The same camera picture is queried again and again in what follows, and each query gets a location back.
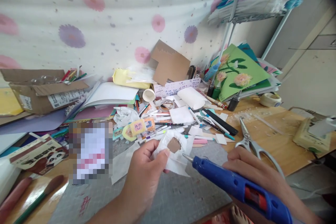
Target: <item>red pencil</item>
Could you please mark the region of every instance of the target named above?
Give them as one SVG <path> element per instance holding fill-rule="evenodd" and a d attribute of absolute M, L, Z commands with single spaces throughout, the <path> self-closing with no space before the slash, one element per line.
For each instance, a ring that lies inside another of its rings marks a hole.
<path fill-rule="evenodd" d="M 67 71 L 67 73 L 61 79 L 61 81 L 64 81 L 68 77 L 69 73 L 70 73 L 70 70 Z"/>

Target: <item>cardboard piece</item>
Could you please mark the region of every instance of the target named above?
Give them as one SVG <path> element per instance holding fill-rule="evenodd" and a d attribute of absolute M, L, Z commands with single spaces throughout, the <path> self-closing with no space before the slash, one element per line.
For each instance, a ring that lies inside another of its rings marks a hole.
<path fill-rule="evenodd" d="M 158 62 L 153 80 L 165 86 L 168 79 L 178 82 L 186 79 L 190 60 L 159 40 L 151 54 Z"/>
<path fill-rule="evenodd" d="M 4 80 L 10 82 L 16 99 L 24 111 L 34 114 L 45 114 L 69 106 L 74 103 L 89 86 L 83 81 L 75 81 L 70 85 L 65 83 L 32 85 L 31 80 L 43 75 L 62 78 L 64 70 L 27 70 L 1 69 Z"/>
<path fill-rule="evenodd" d="M 14 116 L 11 116 L 11 117 L 0 117 L 0 126 L 5 125 L 5 124 L 10 123 L 10 122 L 13 122 L 13 121 L 16 121 L 16 120 L 19 120 L 19 119 L 24 118 L 24 117 L 29 116 L 29 115 L 31 115 L 31 113 L 22 112 L 21 114 L 18 114 L 17 116 L 14 115 Z"/>
<path fill-rule="evenodd" d="M 167 145 L 167 148 L 173 152 L 176 153 L 178 150 L 181 149 L 181 144 L 176 138 L 172 138 L 170 142 Z"/>

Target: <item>purple flower pattern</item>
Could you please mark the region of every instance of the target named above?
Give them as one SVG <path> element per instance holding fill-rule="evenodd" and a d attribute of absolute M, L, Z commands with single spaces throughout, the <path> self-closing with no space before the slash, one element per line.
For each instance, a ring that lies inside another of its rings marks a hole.
<path fill-rule="evenodd" d="M 198 35 L 198 30 L 196 26 L 188 26 L 186 31 L 184 32 L 184 40 L 192 44 L 196 41 Z"/>
<path fill-rule="evenodd" d="M 58 29 L 60 39 L 70 47 L 82 48 L 85 46 L 83 33 L 70 24 L 61 25 Z"/>

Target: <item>green paper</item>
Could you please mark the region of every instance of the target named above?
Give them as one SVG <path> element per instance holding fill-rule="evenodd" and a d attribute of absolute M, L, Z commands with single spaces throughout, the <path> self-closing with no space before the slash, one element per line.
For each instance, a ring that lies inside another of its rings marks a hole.
<path fill-rule="evenodd" d="M 270 77 L 262 67 L 233 44 L 231 44 L 223 54 L 229 54 L 230 56 L 227 63 L 219 67 L 219 72 L 225 72 L 227 74 L 227 77 L 221 83 L 222 89 L 219 95 L 220 101 Z M 235 61 L 238 61 L 237 68 L 234 68 Z M 235 77 L 240 73 L 248 74 L 252 77 L 251 81 L 246 86 L 237 86 L 234 83 Z"/>

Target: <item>tape roll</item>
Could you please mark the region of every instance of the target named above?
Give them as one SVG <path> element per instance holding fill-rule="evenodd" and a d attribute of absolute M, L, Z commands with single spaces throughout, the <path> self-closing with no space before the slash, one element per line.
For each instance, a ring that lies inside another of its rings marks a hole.
<path fill-rule="evenodd" d="M 265 93 L 260 98 L 259 103 L 265 107 L 278 107 L 281 105 L 281 97 L 272 93 Z"/>

